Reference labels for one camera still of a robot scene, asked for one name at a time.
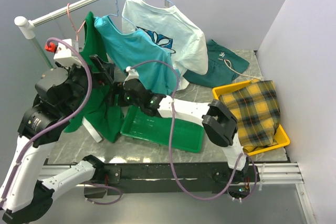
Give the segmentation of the pink wire hanger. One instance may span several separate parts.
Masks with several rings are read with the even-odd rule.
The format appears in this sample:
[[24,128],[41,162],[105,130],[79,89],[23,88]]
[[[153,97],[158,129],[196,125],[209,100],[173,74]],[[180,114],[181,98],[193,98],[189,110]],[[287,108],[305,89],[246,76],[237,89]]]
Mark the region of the pink wire hanger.
[[66,13],[67,13],[67,17],[71,23],[71,27],[75,32],[76,35],[76,42],[78,42],[79,45],[79,50],[82,51],[84,49],[85,46],[85,40],[86,40],[86,31],[85,31],[85,25],[86,25],[86,21],[84,20],[81,25],[79,27],[77,27],[71,17],[70,14],[70,3],[67,4],[66,6]]

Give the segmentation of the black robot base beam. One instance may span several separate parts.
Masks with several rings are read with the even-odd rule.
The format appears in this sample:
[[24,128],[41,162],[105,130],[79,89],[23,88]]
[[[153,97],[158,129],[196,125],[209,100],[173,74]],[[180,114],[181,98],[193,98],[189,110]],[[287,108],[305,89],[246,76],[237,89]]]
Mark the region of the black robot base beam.
[[98,203],[104,196],[121,199],[136,193],[230,192],[240,183],[260,181],[258,168],[246,162],[242,170],[226,162],[210,163],[130,163],[106,164],[88,155],[83,158],[94,167],[92,178],[85,179],[84,196]]

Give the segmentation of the green t shirt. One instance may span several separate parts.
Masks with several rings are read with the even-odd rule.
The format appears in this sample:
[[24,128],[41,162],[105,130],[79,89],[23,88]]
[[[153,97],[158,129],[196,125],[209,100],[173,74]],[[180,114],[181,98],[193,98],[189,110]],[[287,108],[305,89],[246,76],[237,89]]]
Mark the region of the green t shirt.
[[80,55],[86,61],[91,70],[92,91],[86,106],[81,112],[70,120],[70,124],[64,132],[72,133],[79,129],[82,119],[87,121],[109,142],[114,143],[120,133],[123,123],[121,107],[112,100],[115,98],[111,93],[112,85],[104,84],[94,76],[99,70],[94,65],[90,56],[98,56],[100,60],[108,62],[108,56],[101,35],[94,26],[95,16],[89,12],[85,18],[85,43]]

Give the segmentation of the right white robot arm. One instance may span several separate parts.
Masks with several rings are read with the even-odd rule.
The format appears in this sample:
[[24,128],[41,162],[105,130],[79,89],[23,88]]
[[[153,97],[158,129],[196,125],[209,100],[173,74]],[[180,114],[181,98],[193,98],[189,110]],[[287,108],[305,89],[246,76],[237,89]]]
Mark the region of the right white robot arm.
[[242,181],[249,161],[238,139],[236,117],[219,100],[197,103],[154,93],[139,79],[118,84],[120,105],[129,106],[121,134],[179,150],[198,153],[203,137],[222,148],[230,176]]

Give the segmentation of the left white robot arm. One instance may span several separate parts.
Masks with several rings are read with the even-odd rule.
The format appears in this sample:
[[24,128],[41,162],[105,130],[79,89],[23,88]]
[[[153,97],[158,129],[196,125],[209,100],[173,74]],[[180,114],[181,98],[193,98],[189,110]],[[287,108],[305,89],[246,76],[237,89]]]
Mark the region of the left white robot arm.
[[37,95],[19,125],[15,155],[1,187],[6,223],[40,219],[53,202],[83,182],[105,183],[108,172],[93,155],[58,175],[39,179],[45,160],[62,131],[86,105],[93,88],[113,82],[114,64],[92,56],[93,66],[57,67],[35,84]]

